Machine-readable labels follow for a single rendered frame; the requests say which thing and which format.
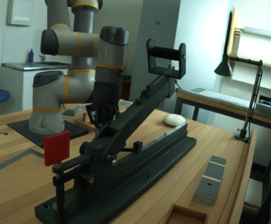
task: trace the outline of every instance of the lamp shade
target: lamp shade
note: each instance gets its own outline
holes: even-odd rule
[[[221,63],[219,66],[214,70],[215,73],[217,73],[220,76],[232,76],[233,72],[230,68],[229,62],[229,55],[223,54],[223,59],[221,60]]]

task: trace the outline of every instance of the lamp base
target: lamp base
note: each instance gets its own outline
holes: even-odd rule
[[[239,141],[243,141],[246,142],[248,140],[248,138],[245,137],[245,135],[247,134],[247,130],[240,130],[240,134],[236,134],[235,138],[238,139]]]

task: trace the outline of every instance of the faucet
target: faucet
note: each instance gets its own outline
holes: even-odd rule
[[[43,55],[43,56],[39,55],[39,56],[42,57],[43,58],[43,62],[45,62],[46,56],[45,55]]]

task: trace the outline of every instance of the metal table frame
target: metal table frame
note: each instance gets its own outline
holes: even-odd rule
[[[219,113],[219,114],[222,114],[222,115],[225,115],[225,116],[228,116],[228,117],[232,117],[232,118],[236,118],[236,119],[245,121],[245,116],[244,115],[240,115],[240,114],[237,114],[237,113],[233,113],[233,112],[230,112],[230,111],[219,109],[217,107],[205,105],[205,104],[202,104],[202,103],[198,103],[198,102],[195,102],[195,101],[191,101],[189,99],[183,99],[183,98],[179,98],[179,97],[177,98],[176,105],[175,105],[175,112],[174,112],[175,114],[181,114],[183,104],[187,104],[187,105],[191,105],[191,106],[195,107],[194,114],[193,114],[193,117],[192,117],[192,120],[195,120],[195,121],[197,121],[198,113],[199,113],[200,108],[205,109],[205,110],[209,110],[209,111],[212,111],[212,112],[215,112],[215,113]],[[254,119],[254,118],[252,118],[251,122],[253,124],[256,124],[256,125],[271,129],[271,123],[264,122],[264,121],[261,121],[261,120],[257,120],[257,119]],[[262,216],[264,215],[264,213],[266,213],[265,223],[267,223],[269,221],[269,208],[270,208],[270,201],[271,201],[270,170],[271,170],[271,158],[270,158],[269,164],[268,164],[268,166],[267,166],[267,168],[265,170],[263,178],[261,180],[262,183],[263,183],[263,197],[262,197],[262,205],[261,205],[258,213],[255,214],[255,213],[252,213],[252,212],[247,211],[247,210],[244,209],[245,213],[249,217],[254,219],[253,224],[259,223],[261,221]]]

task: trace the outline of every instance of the yellow stripe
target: yellow stripe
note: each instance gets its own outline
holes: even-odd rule
[[[65,95],[64,95],[64,101],[63,104],[67,103],[68,100],[68,94],[69,94],[69,82],[68,82],[68,76],[64,75],[65,78]]]
[[[81,41],[81,36],[80,36],[80,32],[78,32],[78,46],[77,46],[77,50],[76,50],[76,54],[75,56],[77,57],[79,54],[79,50],[80,50],[80,41]]]
[[[64,25],[64,26],[68,27],[66,24],[63,24],[63,23],[54,24],[52,27],[54,27],[54,26],[56,26],[56,25]]]
[[[69,2],[68,2],[68,7],[70,7],[70,6],[71,6],[72,1],[73,1],[73,0],[69,0]]]
[[[203,175],[202,177],[207,178],[207,179],[210,179],[210,180],[213,180],[213,181],[216,181],[216,182],[220,182],[219,179],[215,179],[215,178],[213,178],[213,177],[209,177],[209,176],[205,176],[205,175]]]
[[[45,113],[51,113],[51,112],[56,112],[60,110],[60,106],[57,108],[52,108],[52,109],[43,109],[43,108],[38,108],[33,106],[33,110],[38,111],[38,112],[45,112]]]
[[[76,6],[80,6],[80,5],[89,5],[89,6],[95,7],[96,9],[99,9],[98,5],[93,4],[93,3],[89,3],[89,2],[76,3],[76,4],[72,5],[72,8],[74,8]]]
[[[72,74],[72,73],[92,73],[95,74],[95,70],[91,70],[91,69],[74,69],[74,70],[69,70],[68,74]]]
[[[119,69],[124,69],[124,66],[103,65],[103,64],[96,64],[96,66],[103,67],[103,68],[119,68]]]
[[[215,165],[219,165],[219,166],[221,166],[221,167],[225,167],[224,164],[219,164],[219,163],[216,163],[216,162],[213,162],[213,161],[210,161],[210,163],[215,164]]]
[[[96,41],[98,40],[98,38],[99,38],[99,37],[96,38],[96,40],[94,41],[94,44],[93,44],[93,51],[94,51],[94,54],[95,54],[96,56],[98,56],[98,55],[97,55],[96,52],[95,52],[95,43],[96,43]]]

